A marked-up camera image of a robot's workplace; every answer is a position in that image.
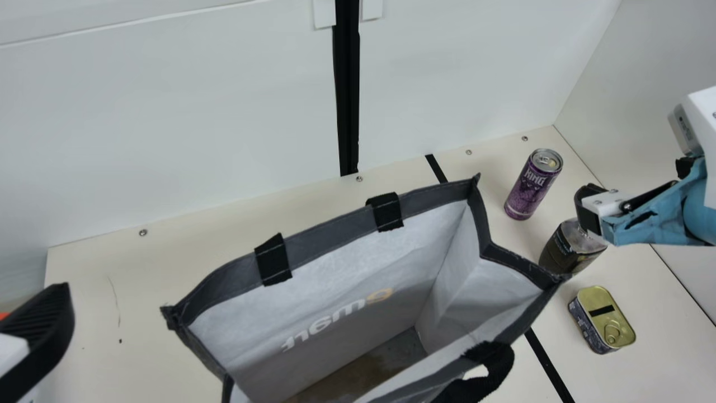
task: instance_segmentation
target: white clip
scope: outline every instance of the white clip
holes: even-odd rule
[[[314,27],[330,28],[336,24],[335,0],[314,0]]]
[[[361,21],[383,18],[383,0],[362,0]]]

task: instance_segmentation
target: bag's gray trim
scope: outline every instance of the bag's gray trim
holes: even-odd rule
[[[204,343],[196,338],[196,336],[194,336],[189,329],[181,326],[175,327],[175,324],[178,321],[173,315],[171,307],[163,306],[160,310],[162,312],[162,316],[164,316],[164,319],[169,324],[169,329],[174,330],[174,332],[177,333],[177,336],[179,336],[179,339],[184,343],[184,345],[187,346],[199,358],[199,360],[201,360],[201,363],[204,364],[204,366],[211,371],[212,374],[216,375],[219,379],[229,376],[224,367],[219,364],[219,361],[214,358],[206,346],[204,346]]]
[[[559,289],[559,284],[553,285],[549,290],[541,293],[520,315],[519,319],[514,321],[505,330],[503,330],[494,341],[511,345],[522,336],[529,328],[532,323],[537,319],[540,312],[544,309],[547,302],[552,298],[554,293]],[[456,360],[450,362],[448,365],[442,367],[440,370],[432,375],[426,376],[425,378],[419,379],[411,384],[405,385],[399,389],[396,389],[389,394],[385,394],[381,397],[373,399],[370,403],[389,403],[389,402],[401,402],[401,403],[412,403],[412,402],[430,402],[442,390],[455,379],[461,379],[465,376],[467,371],[481,365],[480,362],[475,362],[470,359],[461,356]]]
[[[545,290],[567,277],[555,276],[529,260],[495,245],[482,196],[477,188],[479,175],[464,181],[439,184],[408,192],[400,197],[403,219],[435,209],[445,204],[468,200],[478,230],[480,255],[524,274]],[[285,239],[291,270],[332,252],[361,237],[377,231],[371,207],[318,224]],[[194,290],[171,309],[178,320],[174,326],[189,326],[202,312],[218,303],[261,286],[256,256],[251,253],[214,270]]]
[[[418,189],[400,197],[403,219],[435,209],[445,204],[465,200],[470,180]],[[312,260],[330,253],[350,242],[377,231],[370,206],[318,224],[284,240],[289,267],[295,270]],[[171,309],[178,322],[174,326],[189,326],[210,307],[261,286],[261,276],[254,253],[226,263],[202,280],[186,297]]]
[[[472,191],[468,196],[468,205],[472,210],[475,228],[478,231],[480,257],[517,270],[542,290],[547,290],[555,284],[568,280],[571,275],[554,275],[543,267],[530,262],[516,253],[512,253],[492,241],[488,213],[485,210],[485,202],[478,190],[479,180],[479,174],[472,180]]]

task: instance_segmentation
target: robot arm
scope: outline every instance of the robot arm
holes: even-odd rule
[[[681,180],[636,197],[585,186],[575,196],[582,228],[613,245],[716,245],[716,175],[706,167],[716,161],[716,87],[689,95],[669,121],[685,154]]]

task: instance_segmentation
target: tin can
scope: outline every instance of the tin can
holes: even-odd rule
[[[519,220],[532,217],[562,172],[562,166],[562,157],[556,151],[547,148],[535,150],[527,159],[522,174],[505,201],[505,213]]]
[[[568,308],[584,340],[597,354],[614,352],[637,339],[634,329],[604,287],[582,288]]]

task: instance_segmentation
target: gray tote bag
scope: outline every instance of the gray tote bag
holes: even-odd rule
[[[477,402],[569,278],[492,242],[479,178],[278,234],[161,312],[225,403]]]

